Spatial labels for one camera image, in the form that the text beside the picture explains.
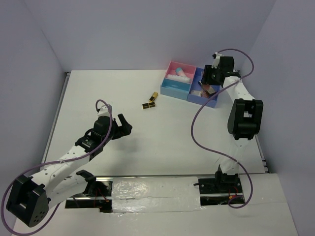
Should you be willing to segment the square pink compact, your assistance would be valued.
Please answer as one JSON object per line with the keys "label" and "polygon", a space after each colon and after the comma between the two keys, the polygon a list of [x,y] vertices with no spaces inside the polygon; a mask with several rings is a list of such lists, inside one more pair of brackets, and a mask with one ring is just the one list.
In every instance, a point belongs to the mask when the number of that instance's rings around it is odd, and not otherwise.
{"label": "square pink compact", "polygon": [[198,96],[198,97],[200,97],[201,94],[202,94],[202,92],[201,92],[200,90],[192,90],[192,91],[190,92],[190,94],[193,95],[193,96]]}

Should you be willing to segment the white blue cream tube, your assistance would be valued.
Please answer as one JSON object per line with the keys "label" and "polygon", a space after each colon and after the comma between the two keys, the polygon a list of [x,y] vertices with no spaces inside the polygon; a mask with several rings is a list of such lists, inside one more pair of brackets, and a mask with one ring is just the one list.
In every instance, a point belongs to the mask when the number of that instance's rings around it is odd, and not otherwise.
{"label": "white blue cream tube", "polygon": [[190,83],[190,78],[186,76],[179,76],[179,75],[173,75],[173,74],[167,74],[167,79],[182,82],[182,83]]}

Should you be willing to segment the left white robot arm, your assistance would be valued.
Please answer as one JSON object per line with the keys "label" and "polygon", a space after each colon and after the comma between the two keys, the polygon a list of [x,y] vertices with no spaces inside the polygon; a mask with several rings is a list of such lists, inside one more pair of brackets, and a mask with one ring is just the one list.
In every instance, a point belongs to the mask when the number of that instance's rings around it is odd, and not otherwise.
{"label": "left white robot arm", "polygon": [[56,164],[46,166],[30,177],[20,175],[13,182],[6,209],[27,226],[38,225],[49,209],[77,193],[90,196],[96,191],[95,176],[81,170],[103,151],[110,141],[131,134],[132,126],[122,114],[121,125],[109,116],[99,116],[93,128],[79,138]]}

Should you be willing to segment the long eyeshadow palette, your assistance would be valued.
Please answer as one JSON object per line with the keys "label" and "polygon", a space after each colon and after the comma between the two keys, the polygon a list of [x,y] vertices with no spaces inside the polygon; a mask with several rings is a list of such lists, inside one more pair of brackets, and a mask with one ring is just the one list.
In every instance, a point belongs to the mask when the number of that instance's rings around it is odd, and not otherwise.
{"label": "long eyeshadow palette", "polygon": [[212,96],[216,93],[216,91],[212,88],[212,87],[209,87],[206,92],[209,94],[209,96]]}

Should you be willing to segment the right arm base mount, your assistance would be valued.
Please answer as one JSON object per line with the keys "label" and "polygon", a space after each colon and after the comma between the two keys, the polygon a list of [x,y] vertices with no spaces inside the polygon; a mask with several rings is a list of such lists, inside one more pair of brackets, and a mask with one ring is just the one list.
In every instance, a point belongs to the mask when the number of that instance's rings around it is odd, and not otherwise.
{"label": "right arm base mount", "polygon": [[199,189],[201,206],[243,204],[243,189],[238,174],[228,175],[223,173],[218,167],[213,177],[198,178],[197,183],[193,184]]}

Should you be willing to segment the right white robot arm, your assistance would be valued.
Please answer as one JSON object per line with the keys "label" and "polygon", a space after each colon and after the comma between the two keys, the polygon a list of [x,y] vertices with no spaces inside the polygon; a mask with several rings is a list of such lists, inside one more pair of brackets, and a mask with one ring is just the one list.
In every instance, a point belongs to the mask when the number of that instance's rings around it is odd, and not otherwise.
{"label": "right white robot arm", "polygon": [[234,70],[234,58],[219,53],[213,55],[212,65],[206,65],[201,79],[201,88],[213,95],[215,86],[226,89],[233,105],[227,122],[227,130],[233,140],[227,158],[220,164],[222,173],[239,173],[239,162],[250,140],[260,131],[263,102],[255,99],[246,89],[241,76]]}

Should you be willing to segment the pink blush palette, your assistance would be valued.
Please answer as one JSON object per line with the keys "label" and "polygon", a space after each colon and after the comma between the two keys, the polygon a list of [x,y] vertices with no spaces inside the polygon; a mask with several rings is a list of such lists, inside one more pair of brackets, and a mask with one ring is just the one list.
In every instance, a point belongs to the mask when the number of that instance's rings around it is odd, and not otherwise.
{"label": "pink blush palette", "polygon": [[201,85],[202,90],[210,90],[212,87],[210,85]]}

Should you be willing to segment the teal capped cream tube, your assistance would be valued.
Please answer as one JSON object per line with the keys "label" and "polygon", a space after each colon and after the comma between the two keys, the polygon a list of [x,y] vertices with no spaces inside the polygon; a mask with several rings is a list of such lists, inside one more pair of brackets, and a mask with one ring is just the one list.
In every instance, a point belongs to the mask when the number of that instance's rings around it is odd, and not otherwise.
{"label": "teal capped cream tube", "polygon": [[175,72],[177,76],[187,77],[187,75],[185,74],[185,72],[183,71],[181,67],[176,68]]}

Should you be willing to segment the nine colour eyeshadow palette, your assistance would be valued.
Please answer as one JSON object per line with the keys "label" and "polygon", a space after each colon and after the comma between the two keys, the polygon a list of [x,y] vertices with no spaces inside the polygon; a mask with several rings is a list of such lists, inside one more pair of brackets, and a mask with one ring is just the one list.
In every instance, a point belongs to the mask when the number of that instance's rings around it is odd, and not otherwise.
{"label": "nine colour eyeshadow palette", "polygon": [[200,97],[208,99],[210,97],[210,94],[207,91],[202,91]]}

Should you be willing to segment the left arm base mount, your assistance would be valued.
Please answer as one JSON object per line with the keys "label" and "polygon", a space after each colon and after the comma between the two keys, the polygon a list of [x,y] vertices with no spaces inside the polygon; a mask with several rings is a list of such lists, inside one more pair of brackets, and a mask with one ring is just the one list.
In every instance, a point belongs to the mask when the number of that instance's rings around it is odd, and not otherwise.
{"label": "left arm base mount", "polygon": [[83,190],[69,197],[66,209],[95,208],[101,213],[112,213],[111,192],[113,181],[100,181],[93,174],[81,170],[76,173],[84,178]]}

